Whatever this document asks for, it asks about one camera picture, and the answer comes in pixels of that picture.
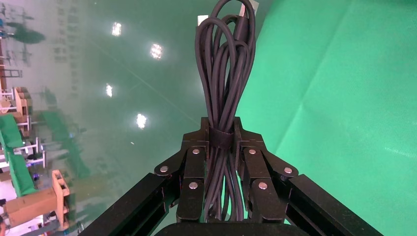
wooden block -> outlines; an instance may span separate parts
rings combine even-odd
[[[53,188],[13,199],[3,206],[9,216],[11,227],[21,225],[56,208],[57,196]]]
[[[22,116],[29,115],[29,107],[32,105],[32,99],[25,87],[15,87],[16,110]]]

green panel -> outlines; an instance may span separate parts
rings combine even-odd
[[[10,175],[17,197],[37,192],[22,155],[10,156]]]
[[[3,147],[23,147],[22,135],[13,115],[0,116],[1,144]]]
[[[276,1],[238,111],[384,235],[417,231],[416,12],[414,0]]]

black velcro strap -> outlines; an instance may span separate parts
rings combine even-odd
[[[229,149],[233,144],[234,134],[225,133],[220,130],[210,127],[209,130],[209,140],[210,146],[220,149]]]

green screen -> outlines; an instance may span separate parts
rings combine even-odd
[[[275,1],[238,116],[382,234],[416,235],[417,1]]]

coiled cable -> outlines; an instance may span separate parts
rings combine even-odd
[[[255,58],[255,12],[252,4],[249,0],[239,0],[245,6],[243,17],[227,15],[222,19],[217,18],[222,7],[229,1],[220,0],[216,4],[210,17],[197,27],[195,38],[197,68],[203,85],[209,124],[225,133],[231,132],[238,103]],[[233,34],[228,27],[230,23],[235,23]],[[214,26],[217,29],[213,39]],[[222,35],[226,42],[220,45]],[[205,179],[205,221],[213,218],[222,221],[243,220],[242,192],[236,169],[231,149],[210,147]],[[231,214],[226,219],[229,202]]]

